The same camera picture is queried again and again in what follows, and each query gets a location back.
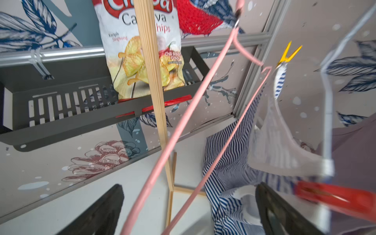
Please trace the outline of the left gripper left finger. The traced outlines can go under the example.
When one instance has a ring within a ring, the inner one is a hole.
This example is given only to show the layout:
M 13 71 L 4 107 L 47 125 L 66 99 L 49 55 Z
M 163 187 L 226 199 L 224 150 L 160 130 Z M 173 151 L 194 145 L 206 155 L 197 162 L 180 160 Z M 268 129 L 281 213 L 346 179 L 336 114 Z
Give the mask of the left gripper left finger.
M 122 186 L 115 184 L 58 234 L 113 235 L 117 227 L 123 201 Z

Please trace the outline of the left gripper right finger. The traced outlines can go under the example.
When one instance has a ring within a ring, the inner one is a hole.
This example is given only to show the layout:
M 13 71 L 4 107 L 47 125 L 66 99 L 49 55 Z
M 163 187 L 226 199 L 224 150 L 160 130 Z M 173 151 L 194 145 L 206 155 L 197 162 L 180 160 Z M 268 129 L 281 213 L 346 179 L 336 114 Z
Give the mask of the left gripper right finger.
M 256 186 L 255 198 L 267 235 L 322 235 L 295 208 L 265 183 Z

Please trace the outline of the white hanger with striped top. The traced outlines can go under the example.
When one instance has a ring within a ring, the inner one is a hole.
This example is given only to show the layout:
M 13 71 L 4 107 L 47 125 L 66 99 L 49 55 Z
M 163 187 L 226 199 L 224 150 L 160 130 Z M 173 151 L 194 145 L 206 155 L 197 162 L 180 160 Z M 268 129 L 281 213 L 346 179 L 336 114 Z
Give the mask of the white hanger with striped top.
M 322 176 L 321 183 L 329 182 L 334 176 L 334 162 L 332 160 L 332 130 L 333 130 L 333 89 L 327 70 L 329 65 L 342 53 L 346 44 L 357 34 L 376 11 L 376 4 L 369 7 L 354 23 L 351 29 L 333 46 L 320 64 L 320 76 L 325 90 L 324 126 L 323 126 L 323 159 L 329 167 L 329 173 Z

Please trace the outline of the striped tank top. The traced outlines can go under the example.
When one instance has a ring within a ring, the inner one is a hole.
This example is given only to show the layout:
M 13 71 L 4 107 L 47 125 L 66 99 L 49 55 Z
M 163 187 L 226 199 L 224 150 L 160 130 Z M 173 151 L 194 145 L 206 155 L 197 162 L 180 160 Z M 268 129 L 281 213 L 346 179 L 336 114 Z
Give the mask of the striped tank top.
M 287 65 L 277 68 L 265 89 L 252 102 L 240 124 L 232 123 L 206 139 L 203 172 L 218 156 L 205 183 L 216 235 L 263 235 L 255 192 L 266 183 L 316 225 L 330 229 L 330 214 L 295 197 L 299 181 L 314 181 L 321 157 L 298 145 L 278 107 Z

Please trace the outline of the red clothespin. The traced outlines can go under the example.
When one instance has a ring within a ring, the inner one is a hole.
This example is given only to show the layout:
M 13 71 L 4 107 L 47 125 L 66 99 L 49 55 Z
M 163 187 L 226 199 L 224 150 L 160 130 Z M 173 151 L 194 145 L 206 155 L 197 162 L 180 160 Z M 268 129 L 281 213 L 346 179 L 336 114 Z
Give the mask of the red clothespin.
M 376 221 L 376 194 L 328 184 L 299 181 L 294 193 L 301 199 L 317 202 L 348 216 Z

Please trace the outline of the yellow clothespin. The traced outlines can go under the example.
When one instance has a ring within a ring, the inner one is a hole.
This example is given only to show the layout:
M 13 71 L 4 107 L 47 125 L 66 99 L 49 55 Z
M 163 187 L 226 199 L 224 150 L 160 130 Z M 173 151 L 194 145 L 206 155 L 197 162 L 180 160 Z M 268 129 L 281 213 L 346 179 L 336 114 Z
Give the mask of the yellow clothespin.
M 277 64 L 277 67 L 280 66 L 281 64 L 283 63 L 289 63 L 296 55 L 297 53 L 302 49 L 302 45 L 300 45 L 291 55 L 289 55 L 289 49 L 292 45 L 292 41 L 290 41 L 285 49 L 285 51 L 283 52 L 283 55 L 281 56 L 278 64 Z

